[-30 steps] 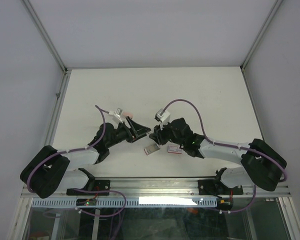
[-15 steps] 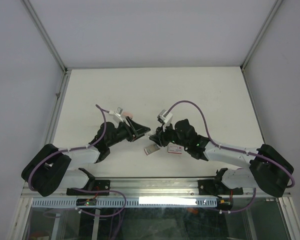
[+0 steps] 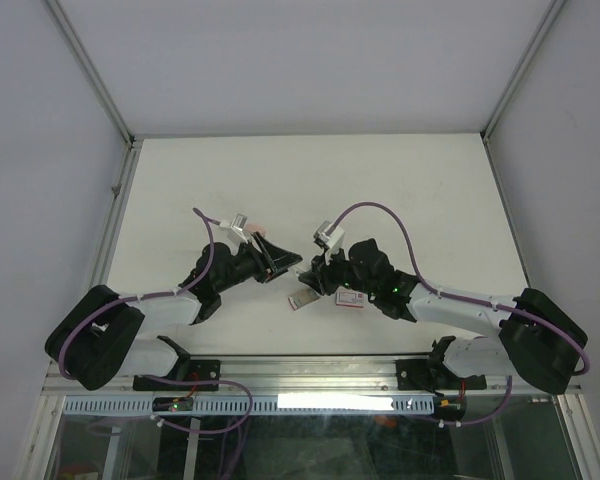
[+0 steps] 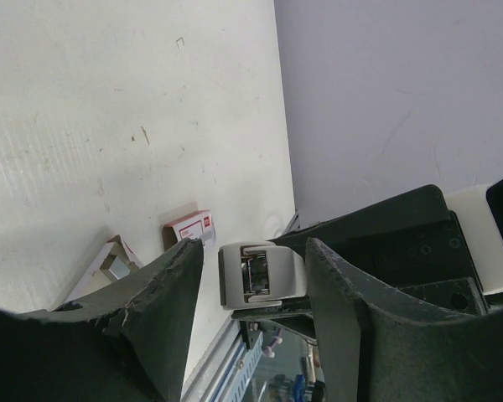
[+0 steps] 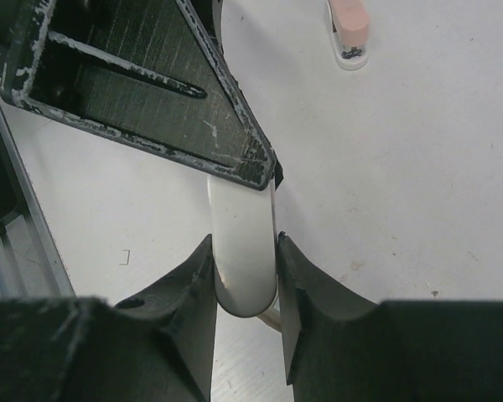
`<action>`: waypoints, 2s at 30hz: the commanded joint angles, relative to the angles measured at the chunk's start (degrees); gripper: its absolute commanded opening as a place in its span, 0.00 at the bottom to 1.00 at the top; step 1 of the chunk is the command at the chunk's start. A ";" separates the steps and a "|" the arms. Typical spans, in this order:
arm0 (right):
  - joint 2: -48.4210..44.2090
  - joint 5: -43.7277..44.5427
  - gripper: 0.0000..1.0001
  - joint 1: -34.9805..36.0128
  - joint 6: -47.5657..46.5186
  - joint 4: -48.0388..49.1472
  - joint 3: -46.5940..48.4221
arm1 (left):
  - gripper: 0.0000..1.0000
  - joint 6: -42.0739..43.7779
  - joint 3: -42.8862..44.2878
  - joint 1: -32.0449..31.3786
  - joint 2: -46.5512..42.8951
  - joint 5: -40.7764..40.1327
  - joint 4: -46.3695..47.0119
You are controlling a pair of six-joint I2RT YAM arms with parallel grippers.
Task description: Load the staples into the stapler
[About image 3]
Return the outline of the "staple box tray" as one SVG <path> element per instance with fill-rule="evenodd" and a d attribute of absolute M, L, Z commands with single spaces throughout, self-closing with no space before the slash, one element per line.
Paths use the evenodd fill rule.
<path fill-rule="evenodd" d="M 320 300 L 322 296 L 311 288 L 299 290 L 288 296 L 288 303 L 293 311 Z"/>

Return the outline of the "pink white mini stapler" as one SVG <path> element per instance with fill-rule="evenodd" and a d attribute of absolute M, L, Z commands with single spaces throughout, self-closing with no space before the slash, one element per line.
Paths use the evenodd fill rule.
<path fill-rule="evenodd" d="M 263 237 L 266 236 L 266 230 L 262 226 L 260 226 L 260 225 L 257 225 L 257 224 L 247 224 L 245 226 L 245 228 L 251 234 L 258 233 L 259 235 L 261 235 Z"/>

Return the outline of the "red white staple box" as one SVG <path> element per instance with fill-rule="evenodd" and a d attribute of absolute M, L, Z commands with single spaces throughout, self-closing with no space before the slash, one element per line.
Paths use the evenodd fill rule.
<path fill-rule="evenodd" d="M 353 290 L 341 289 L 335 294 L 335 305 L 339 307 L 363 308 L 365 295 Z"/>

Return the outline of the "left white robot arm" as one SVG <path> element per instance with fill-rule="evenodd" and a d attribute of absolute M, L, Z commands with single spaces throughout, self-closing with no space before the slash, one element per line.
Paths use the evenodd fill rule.
<path fill-rule="evenodd" d="M 45 353 L 89 391 L 122 375 L 148 374 L 168 388 L 181 387 L 190 373 L 189 354 L 159 331 L 200 324 L 220 308 L 224 291 L 248 280 L 269 283 L 301 261 L 258 233 L 235 253 L 213 242 L 165 296 L 123 299 L 106 285 L 92 287 L 49 335 Z"/>

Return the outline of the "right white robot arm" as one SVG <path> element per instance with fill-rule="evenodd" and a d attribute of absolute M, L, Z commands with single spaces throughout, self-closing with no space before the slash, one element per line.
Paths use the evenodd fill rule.
<path fill-rule="evenodd" d="M 373 239 L 348 251 L 315 256 L 299 280 L 319 295 L 340 288 L 364 294 L 394 320 L 444 324 L 472 333 L 470 339 L 447 336 L 435 342 L 427 374 L 439 387 L 470 376 L 517 375 L 545 393 L 562 394 L 588 341 L 584 330 L 539 290 L 493 296 L 427 286 L 396 269 Z"/>

